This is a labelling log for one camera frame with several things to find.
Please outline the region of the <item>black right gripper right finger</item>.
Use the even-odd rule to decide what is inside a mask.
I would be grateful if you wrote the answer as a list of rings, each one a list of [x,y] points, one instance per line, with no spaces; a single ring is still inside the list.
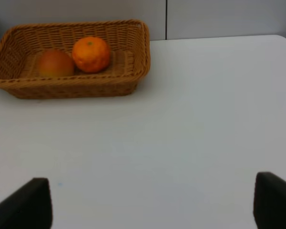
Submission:
[[[271,172],[255,179],[253,215],[259,229],[286,229],[286,181]]]

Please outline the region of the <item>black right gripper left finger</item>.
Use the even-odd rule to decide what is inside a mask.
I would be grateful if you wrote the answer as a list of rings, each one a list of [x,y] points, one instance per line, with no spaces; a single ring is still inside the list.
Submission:
[[[33,178],[0,202],[0,229],[50,229],[52,222],[47,178]]]

